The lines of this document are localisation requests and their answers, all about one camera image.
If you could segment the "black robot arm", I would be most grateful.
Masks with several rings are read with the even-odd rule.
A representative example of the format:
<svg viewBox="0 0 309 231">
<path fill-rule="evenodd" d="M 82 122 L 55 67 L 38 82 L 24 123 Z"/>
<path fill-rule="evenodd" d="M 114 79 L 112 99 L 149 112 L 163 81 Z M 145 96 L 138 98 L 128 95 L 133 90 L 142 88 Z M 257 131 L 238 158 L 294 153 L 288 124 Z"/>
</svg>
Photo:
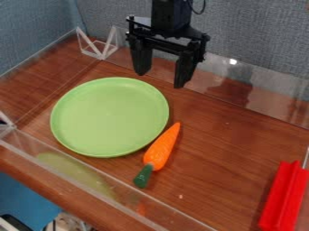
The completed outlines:
<svg viewBox="0 0 309 231">
<path fill-rule="evenodd" d="M 133 67 L 145 75 L 153 67 L 154 50 L 177 55 L 174 88 L 191 80 L 199 62 L 203 62 L 210 36 L 191 27 L 191 14 L 197 12 L 193 0 L 153 0 L 151 17 L 130 15 L 127 41 Z"/>
</svg>

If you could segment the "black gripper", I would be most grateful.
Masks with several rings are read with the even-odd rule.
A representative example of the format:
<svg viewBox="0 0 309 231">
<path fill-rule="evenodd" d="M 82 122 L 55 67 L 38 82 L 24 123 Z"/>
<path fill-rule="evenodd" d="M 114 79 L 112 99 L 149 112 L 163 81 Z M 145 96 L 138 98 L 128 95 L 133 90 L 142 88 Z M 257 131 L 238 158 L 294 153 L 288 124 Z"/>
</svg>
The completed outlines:
<svg viewBox="0 0 309 231">
<path fill-rule="evenodd" d="M 128 16 L 127 41 L 133 67 L 139 76 L 153 67 L 153 50 L 179 55 L 175 67 L 174 88 L 182 88 L 191 80 L 197 67 L 194 56 L 203 56 L 210 36 L 189 24 L 177 30 L 157 29 L 149 17 Z"/>
</svg>

